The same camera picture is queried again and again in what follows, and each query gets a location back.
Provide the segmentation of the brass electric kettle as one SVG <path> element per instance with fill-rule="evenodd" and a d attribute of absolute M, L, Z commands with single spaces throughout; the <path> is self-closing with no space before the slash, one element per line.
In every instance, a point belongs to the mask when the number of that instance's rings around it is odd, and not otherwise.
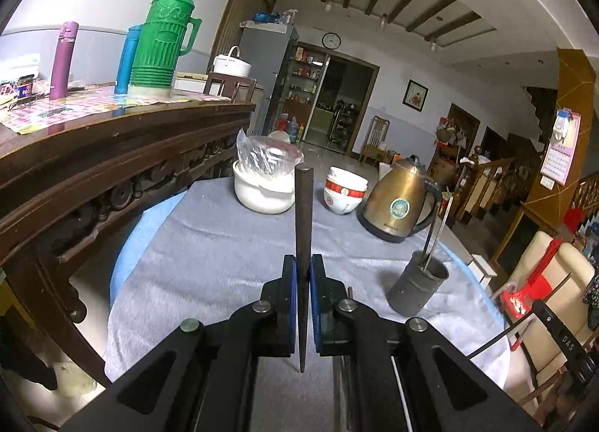
<path fill-rule="evenodd" d="M 442 187 L 411 155 L 393 162 L 358 210 L 358 222 L 379 239 L 401 243 L 432 225 Z"/>

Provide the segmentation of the grey metal utensil holder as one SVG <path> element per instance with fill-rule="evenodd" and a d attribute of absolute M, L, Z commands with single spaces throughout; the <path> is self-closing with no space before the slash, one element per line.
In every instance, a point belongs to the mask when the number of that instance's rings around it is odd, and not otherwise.
<path fill-rule="evenodd" d="M 416 316 L 448 279 L 449 271 L 443 262 L 427 256 L 423 250 L 414 251 L 388 292 L 388 303 L 405 317 Z"/>

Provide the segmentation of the carved dark wood sideboard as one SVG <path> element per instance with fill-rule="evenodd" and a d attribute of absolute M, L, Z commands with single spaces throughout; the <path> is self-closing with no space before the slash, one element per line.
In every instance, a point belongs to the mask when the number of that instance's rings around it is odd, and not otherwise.
<path fill-rule="evenodd" d="M 191 100 L 2 133 L 2 271 L 34 325 L 99 384 L 109 378 L 79 331 L 86 308 L 71 277 L 144 210 L 234 158 L 253 111 Z"/>

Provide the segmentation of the blue thermos bottle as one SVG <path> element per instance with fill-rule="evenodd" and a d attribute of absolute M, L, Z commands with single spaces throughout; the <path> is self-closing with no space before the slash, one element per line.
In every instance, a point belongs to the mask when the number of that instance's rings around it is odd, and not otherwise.
<path fill-rule="evenodd" d="M 120 64 L 117 72 L 117 78 L 114 89 L 115 95 L 125 95 L 128 92 L 131 72 L 133 68 L 134 58 L 141 29 L 141 25 L 134 25 L 130 27 L 128 30 L 123 45 Z"/>

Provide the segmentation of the clear plastic bag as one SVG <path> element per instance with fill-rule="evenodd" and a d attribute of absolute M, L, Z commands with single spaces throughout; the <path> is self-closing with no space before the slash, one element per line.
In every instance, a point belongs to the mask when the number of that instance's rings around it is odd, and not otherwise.
<path fill-rule="evenodd" d="M 238 161 L 248 172 L 268 177 L 287 175 L 304 162 L 304 154 L 294 145 L 271 137 L 237 134 Z"/>

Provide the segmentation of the grey refrigerator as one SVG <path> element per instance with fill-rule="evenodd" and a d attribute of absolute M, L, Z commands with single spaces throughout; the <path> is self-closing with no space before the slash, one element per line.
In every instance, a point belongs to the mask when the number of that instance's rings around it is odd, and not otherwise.
<path fill-rule="evenodd" d="M 297 42 L 292 25 L 256 25 L 246 27 L 241 35 L 241 58 L 251 65 L 250 75 L 263 89 L 252 118 L 252 135 L 266 136 L 274 127 Z"/>

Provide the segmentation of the red plastic child chair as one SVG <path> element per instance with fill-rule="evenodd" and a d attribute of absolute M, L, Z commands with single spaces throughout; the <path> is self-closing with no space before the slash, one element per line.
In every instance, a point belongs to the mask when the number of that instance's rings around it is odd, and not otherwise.
<path fill-rule="evenodd" d="M 535 300 L 545 299 L 552 287 L 543 276 L 557 255 L 562 241 L 537 231 L 520 256 L 510 279 L 493 294 L 499 306 L 512 320 L 519 320 L 532 310 Z"/>

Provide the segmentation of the framed wall picture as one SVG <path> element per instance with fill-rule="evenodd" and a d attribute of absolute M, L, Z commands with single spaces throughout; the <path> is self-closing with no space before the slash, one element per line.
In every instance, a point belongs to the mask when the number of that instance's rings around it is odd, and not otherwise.
<path fill-rule="evenodd" d="M 409 80 L 403 97 L 403 104 L 421 112 L 425 106 L 425 99 L 427 96 L 428 87 L 413 80 Z"/>

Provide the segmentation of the wooden chair by wall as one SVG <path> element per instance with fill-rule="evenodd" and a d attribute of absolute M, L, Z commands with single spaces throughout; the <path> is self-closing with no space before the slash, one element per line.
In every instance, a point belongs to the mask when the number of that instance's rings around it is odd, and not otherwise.
<path fill-rule="evenodd" d="M 387 156 L 386 138 L 390 126 L 390 121 L 384 117 L 375 115 L 371 119 L 368 127 L 367 135 L 365 136 L 364 145 L 361 148 L 358 161 L 365 163 L 368 159 L 373 159 L 375 162 L 384 161 Z"/>

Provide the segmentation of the stacked red white bowls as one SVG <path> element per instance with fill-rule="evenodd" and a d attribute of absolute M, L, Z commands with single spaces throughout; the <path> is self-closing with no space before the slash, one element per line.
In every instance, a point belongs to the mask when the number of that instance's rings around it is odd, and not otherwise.
<path fill-rule="evenodd" d="M 324 202 L 337 215 L 354 211 L 368 191 L 368 180 L 351 171 L 331 166 L 324 187 Z"/>

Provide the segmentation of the round wall clock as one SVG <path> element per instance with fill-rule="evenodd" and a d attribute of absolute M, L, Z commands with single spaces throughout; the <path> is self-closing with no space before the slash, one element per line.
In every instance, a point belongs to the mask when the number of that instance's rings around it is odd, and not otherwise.
<path fill-rule="evenodd" d="M 330 51 L 340 48 L 341 42 L 341 37 L 335 32 L 326 32 L 322 37 L 322 46 Z"/>

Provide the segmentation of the wall calendar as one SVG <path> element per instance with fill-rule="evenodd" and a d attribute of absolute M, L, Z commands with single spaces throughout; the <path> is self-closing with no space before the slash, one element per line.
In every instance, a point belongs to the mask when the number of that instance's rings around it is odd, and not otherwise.
<path fill-rule="evenodd" d="M 580 123 L 580 114 L 572 110 L 559 109 L 556 112 L 552 134 L 541 165 L 541 175 L 563 187 L 574 161 Z"/>

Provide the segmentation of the white rice cooker pot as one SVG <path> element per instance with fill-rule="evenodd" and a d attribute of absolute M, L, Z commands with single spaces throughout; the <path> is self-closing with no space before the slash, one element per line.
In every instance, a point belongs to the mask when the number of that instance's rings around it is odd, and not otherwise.
<path fill-rule="evenodd" d="M 237 45 L 231 47 L 227 54 L 219 54 L 213 62 L 213 72 L 234 77 L 248 78 L 252 66 L 241 59 L 241 51 Z"/>

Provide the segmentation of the small white stool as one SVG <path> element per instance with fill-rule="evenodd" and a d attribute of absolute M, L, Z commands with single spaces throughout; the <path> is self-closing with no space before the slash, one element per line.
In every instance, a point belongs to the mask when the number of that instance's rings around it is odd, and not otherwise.
<path fill-rule="evenodd" d="M 468 269 L 483 289 L 486 289 L 489 283 L 498 276 L 481 254 L 474 254 L 472 256 Z"/>

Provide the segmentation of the green thermos jug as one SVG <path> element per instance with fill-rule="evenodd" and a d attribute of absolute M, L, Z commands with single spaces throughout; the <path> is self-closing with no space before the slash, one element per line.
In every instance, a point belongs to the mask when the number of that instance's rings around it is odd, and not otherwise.
<path fill-rule="evenodd" d="M 153 0 L 141 27 L 132 66 L 130 95 L 169 97 L 179 57 L 188 54 L 202 20 L 193 0 Z"/>

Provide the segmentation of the purple thermos bottle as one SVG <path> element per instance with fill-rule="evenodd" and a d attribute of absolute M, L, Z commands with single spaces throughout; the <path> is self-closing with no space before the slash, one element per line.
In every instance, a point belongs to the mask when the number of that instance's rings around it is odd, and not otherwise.
<path fill-rule="evenodd" d="M 59 31 L 50 82 L 51 100 L 63 99 L 67 96 L 69 72 L 78 29 L 77 22 L 69 21 L 65 22 Z"/>

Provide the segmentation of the white plastic basin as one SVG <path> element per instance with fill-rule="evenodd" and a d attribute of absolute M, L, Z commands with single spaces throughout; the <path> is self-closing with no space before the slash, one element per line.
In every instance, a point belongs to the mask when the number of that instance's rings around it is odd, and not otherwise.
<path fill-rule="evenodd" d="M 254 212 L 266 215 L 282 214 L 289 210 L 295 202 L 295 195 L 291 193 L 280 193 L 279 191 L 267 190 L 252 180 L 244 170 L 241 169 L 240 161 L 232 165 L 234 170 L 234 193 L 238 201 Z"/>

